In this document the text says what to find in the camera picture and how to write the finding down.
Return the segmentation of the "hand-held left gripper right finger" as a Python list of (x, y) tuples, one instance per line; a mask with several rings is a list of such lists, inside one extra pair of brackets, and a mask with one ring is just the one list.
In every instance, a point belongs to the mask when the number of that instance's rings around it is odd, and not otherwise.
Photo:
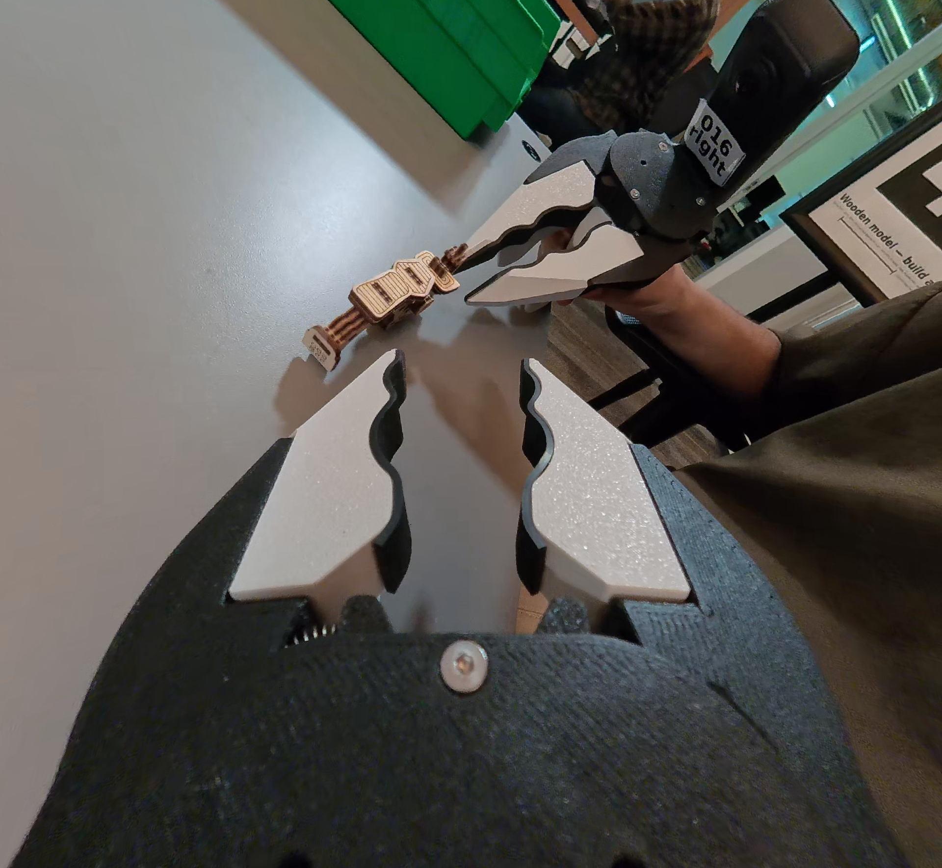
[(524, 589), (587, 607), (684, 603), (691, 587), (630, 440), (534, 358), (522, 361), (516, 568)]

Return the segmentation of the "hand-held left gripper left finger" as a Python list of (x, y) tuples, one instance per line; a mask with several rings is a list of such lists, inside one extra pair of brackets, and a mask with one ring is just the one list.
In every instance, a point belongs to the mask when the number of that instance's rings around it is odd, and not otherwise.
[(406, 391), (405, 356), (393, 349), (296, 430), (230, 586), (234, 601), (343, 605), (398, 590), (412, 550), (394, 466)]

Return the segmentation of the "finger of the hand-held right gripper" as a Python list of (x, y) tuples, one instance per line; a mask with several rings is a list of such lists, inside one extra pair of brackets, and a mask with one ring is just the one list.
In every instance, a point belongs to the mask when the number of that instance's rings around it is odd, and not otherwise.
[(452, 271), (461, 273), (501, 250), (528, 242), (548, 226), (574, 226), (595, 203), (596, 179), (605, 166), (614, 131), (562, 144), (477, 228), (452, 250)]
[(643, 256), (634, 234), (615, 226), (602, 210), (590, 210), (578, 224), (572, 249), (550, 252), (535, 262), (512, 266), (465, 296), (473, 307), (520, 306), (578, 297)]

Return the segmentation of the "wooden track chain model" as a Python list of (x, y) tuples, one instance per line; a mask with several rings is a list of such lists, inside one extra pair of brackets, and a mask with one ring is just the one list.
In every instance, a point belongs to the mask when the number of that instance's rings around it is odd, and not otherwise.
[(428, 309), (438, 295), (456, 291), (455, 277), (468, 250), (466, 243), (441, 256), (423, 251), (359, 283), (350, 290), (349, 308), (326, 325), (310, 327), (302, 342), (325, 372), (333, 371), (342, 351), (370, 327), (387, 329)]

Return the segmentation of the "person's right forearm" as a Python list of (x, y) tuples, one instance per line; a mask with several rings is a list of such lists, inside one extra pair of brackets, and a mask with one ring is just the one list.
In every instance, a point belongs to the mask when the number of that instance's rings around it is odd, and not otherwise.
[(690, 362), (737, 400), (757, 399), (779, 363), (780, 339), (700, 284), (693, 283), (690, 295)]

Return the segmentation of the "grey desk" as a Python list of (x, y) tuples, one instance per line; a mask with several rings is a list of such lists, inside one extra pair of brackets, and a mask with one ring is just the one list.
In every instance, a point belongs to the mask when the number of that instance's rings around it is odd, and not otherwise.
[(523, 181), (326, 0), (2, 0), (2, 866), (88, 686), (172, 550), (383, 352), (412, 560), (398, 629), (511, 632), (546, 316), (463, 293), (301, 345), (351, 286), (469, 238)]

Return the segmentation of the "person's right hand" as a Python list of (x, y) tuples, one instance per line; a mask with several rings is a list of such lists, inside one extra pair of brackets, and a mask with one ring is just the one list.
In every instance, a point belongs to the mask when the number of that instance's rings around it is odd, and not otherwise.
[(707, 290), (677, 263), (650, 283), (637, 288), (597, 286), (580, 296), (629, 317), (653, 323), (689, 321), (706, 315), (714, 301)]

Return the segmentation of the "white box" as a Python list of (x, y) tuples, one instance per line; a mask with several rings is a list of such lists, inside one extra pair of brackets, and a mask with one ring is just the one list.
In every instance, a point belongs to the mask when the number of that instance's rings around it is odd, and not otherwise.
[(528, 126), (518, 113), (512, 114), (506, 127), (510, 132), (512, 144), (528, 159), (531, 169), (551, 154), (552, 146), (548, 140)]

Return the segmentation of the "green plastic bin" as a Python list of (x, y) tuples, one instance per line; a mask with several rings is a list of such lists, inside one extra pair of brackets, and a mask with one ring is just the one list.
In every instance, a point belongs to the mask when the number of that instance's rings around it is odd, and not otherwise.
[(498, 132), (561, 24), (547, 0), (329, 0), (462, 138)]

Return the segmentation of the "black framed instruction sign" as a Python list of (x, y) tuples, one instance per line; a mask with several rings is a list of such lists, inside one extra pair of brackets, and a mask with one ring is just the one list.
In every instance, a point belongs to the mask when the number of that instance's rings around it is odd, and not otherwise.
[(941, 278), (941, 107), (925, 111), (782, 213), (862, 306)]

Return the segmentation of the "person's olive shirt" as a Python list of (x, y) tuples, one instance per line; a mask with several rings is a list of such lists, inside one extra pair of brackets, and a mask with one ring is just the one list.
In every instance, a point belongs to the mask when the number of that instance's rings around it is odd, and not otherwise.
[(906, 860), (940, 866), (940, 284), (780, 342), (760, 439), (677, 477), (795, 616)]

